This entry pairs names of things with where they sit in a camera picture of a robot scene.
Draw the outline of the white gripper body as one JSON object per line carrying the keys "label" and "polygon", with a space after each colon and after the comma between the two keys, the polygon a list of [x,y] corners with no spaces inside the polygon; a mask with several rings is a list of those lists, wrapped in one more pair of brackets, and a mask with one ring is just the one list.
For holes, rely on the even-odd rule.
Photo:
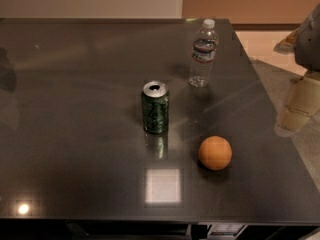
{"label": "white gripper body", "polygon": [[320,71],[320,4],[299,26],[294,54],[298,65]]}

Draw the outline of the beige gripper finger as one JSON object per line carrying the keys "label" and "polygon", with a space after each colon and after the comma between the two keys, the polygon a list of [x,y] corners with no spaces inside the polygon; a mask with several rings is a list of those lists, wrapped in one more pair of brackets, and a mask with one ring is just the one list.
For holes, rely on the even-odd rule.
{"label": "beige gripper finger", "polygon": [[320,109],[320,73],[311,72],[295,82],[290,108],[307,117]]}
{"label": "beige gripper finger", "polygon": [[309,120],[309,112],[303,101],[304,94],[304,81],[291,80],[274,126],[274,131],[278,136],[290,137],[296,134]]}

